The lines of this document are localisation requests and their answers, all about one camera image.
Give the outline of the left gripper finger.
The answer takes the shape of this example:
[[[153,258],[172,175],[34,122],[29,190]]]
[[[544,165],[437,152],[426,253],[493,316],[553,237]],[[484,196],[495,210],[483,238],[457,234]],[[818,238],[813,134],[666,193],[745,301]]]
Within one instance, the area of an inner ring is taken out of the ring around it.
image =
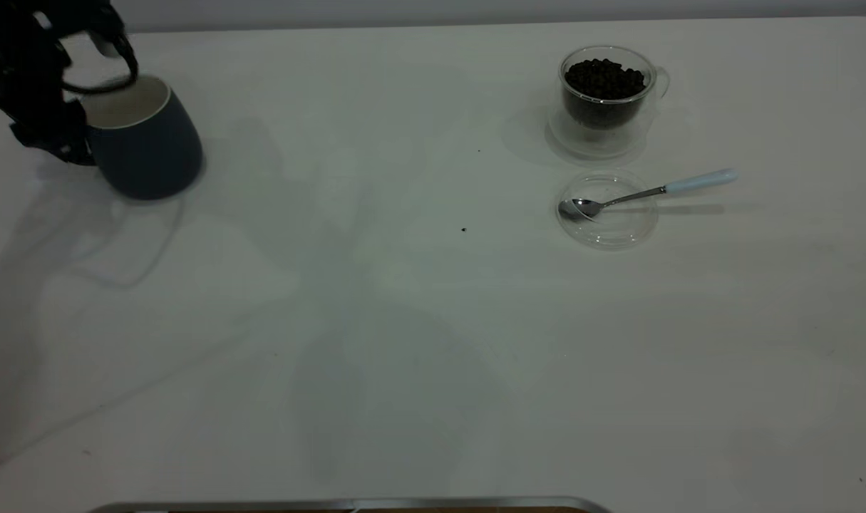
[[[27,127],[11,127],[15,138],[26,148],[45,150],[49,155],[71,165],[95,166],[88,149],[86,130],[82,127],[54,133],[35,133]]]
[[[82,103],[74,98],[63,105],[64,130],[70,136],[85,136],[87,133],[87,114]]]

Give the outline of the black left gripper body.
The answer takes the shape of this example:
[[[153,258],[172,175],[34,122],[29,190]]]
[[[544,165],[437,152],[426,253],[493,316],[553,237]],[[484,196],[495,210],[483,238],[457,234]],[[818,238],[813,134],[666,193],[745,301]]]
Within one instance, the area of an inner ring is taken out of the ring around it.
[[[64,93],[99,95],[123,84],[81,87],[62,39],[87,33],[101,54],[123,56],[123,20],[110,1],[0,1],[0,110],[12,127],[64,130]]]

